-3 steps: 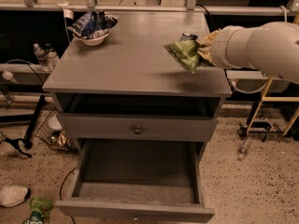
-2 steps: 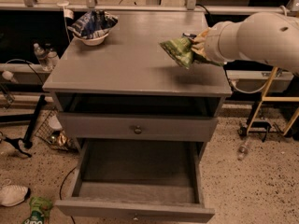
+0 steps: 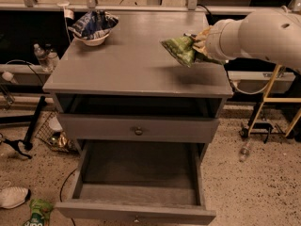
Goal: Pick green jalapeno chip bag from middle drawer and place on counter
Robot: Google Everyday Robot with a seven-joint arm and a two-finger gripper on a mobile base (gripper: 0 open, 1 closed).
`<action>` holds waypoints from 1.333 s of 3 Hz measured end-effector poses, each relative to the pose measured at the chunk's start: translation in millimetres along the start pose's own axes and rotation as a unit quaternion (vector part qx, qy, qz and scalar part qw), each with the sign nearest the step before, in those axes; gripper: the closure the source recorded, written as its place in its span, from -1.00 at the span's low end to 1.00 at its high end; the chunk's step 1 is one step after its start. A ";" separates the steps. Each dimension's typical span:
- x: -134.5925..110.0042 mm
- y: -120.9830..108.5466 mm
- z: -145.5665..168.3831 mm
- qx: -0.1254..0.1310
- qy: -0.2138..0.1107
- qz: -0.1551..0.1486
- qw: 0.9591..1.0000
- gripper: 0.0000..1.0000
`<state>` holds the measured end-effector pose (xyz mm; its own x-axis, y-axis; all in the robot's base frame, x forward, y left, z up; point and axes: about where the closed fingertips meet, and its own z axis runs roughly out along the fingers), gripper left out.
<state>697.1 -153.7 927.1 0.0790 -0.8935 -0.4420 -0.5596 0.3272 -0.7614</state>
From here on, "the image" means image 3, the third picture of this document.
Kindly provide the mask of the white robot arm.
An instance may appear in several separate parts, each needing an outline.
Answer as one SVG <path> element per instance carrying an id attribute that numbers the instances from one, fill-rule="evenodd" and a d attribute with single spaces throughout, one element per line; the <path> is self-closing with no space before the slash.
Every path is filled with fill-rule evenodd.
<path id="1" fill-rule="evenodd" d="M 242 20 L 220 20 L 201 31 L 192 47 L 214 60 L 259 59 L 301 68 L 301 14 L 262 8 Z"/>

